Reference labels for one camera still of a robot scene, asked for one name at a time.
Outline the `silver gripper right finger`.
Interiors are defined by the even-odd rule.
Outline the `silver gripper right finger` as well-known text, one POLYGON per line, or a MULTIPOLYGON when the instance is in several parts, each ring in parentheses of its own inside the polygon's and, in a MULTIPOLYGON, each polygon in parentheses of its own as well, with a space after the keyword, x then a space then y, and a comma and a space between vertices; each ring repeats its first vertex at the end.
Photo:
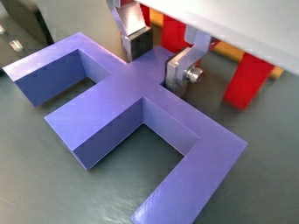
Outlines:
POLYGON ((164 73, 165 88, 177 96, 184 94, 188 82, 197 83, 201 80, 204 72, 196 63, 209 49, 211 35, 188 25, 184 40, 192 47, 185 47, 168 59, 164 73))

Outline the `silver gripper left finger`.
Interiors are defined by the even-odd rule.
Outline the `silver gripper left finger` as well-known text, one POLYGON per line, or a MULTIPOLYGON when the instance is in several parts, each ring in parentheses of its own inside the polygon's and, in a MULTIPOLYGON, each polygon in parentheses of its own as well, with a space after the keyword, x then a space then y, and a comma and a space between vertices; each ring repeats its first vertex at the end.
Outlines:
POLYGON ((135 0, 107 0, 121 34, 121 43, 129 61, 153 48, 153 29, 145 25, 140 3, 135 0))

